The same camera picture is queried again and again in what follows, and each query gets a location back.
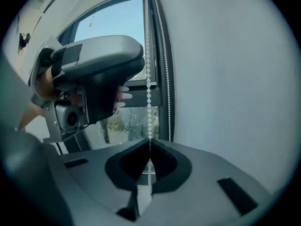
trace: window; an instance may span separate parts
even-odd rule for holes
[[[160,87],[160,85],[162,86],[165,83],[166,76],[164,73],[166,69],[164,65],[159,66],[161,61],[164,61],[164,52],[160,25],[158,23],[158,13],[156,12],[157,9],[153,9],[153,1],[149,0],[148,4],[153,137],[168,139],[168,108],[167,103],[162,104],[167,92],[163,91]],[[108,1],[90,10],[71,24],[59,36],[58,40],[61,44],[65,45],[98,36],[127,35],[136,39],[144,48],[144,9],[145,0]],[[91,149],[117,145],[148,136],[145,68],[131,80],[127,81],[125,86],[130,88],[128,93],[133,95],[132,99],[124,101],[126,107],[119,108],[115,115],[95,125],[90,125],[84,132],[79,133],[81,134],[80,137],[87,139],[87,143]]]

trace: black slot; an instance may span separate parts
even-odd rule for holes
[[[85,164],[87,162],[88,162],[87,159],[81,158],[81,159],[78,159],[78,160],[65,162],[65,167],[66,168],[73,168],[73,167],[79,166],[81,164]]]
[[[217,183],[234,204],[241,216],[257,207],[257,203],[232,179],[224,178]]]

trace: sky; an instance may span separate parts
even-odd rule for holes
[[[105,35],[127,35],[144,47],[143,1],[130,0],[104,8],[79,23],[75,42]]]

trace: window glass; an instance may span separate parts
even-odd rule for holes
[[[101,121],[107,144],[117,145],[148,137],[147,107],[119,108],[110,118]],[[151,108],[153,137],[159,138],[159,109]]]
[[[79,23],[75,42],[106,35],[127,35],[144,48],[143,0],[130,0],[101,9]],[[131,80],[145,80],[144,69]]]

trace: black window frame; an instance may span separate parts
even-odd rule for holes
[[[67,29],[65,29],[58,37],[59,42],[62,45],[66,45],[74,42],[75,35],[78,29],[79,23],[92,14],[110,7],[115,4],[119,4],[130,0],[108,0],[103,2],[85,14],[79,16]],[[149,31],[150,31],[150,82],[151,82],[151,106],[157,106],[159,109],[159,138],[168,140],[169,136],[169,124],[168,124],[168,107],[167,107],[167,88],[166,88],[166,70],[164,65],[164,51],[162,44],[161,27],[158,20],[158,12],[160,13],[161,20],[164,20],[163,30],[168,35],[167,25],[165,22],[163,10],[160,4],[158,4],[159,11],[155,0],[149,0]],[[145,21],[145,0],[143,0],[143,20]],[[170,84],[170,102],[171,102],[171,125],[172,136],[174,137],[174,76],[172,69],[171,47],[169,37],[165,35],[165,42],[167,44],[166,50],[169,61],[169,84]],[[133,98],[126,100],[125,107],[146,107],[147,106],[147,92],[146,92],[146,79],[127,81],[124,86],[129,87],[129,93],[133,95]],[[84,151],[91,149],[89,143],[86,140],[79,141],[77,138],[85,138],[85,133],[79,132],[73,138],[65,142],[65,146],[68,152]]]

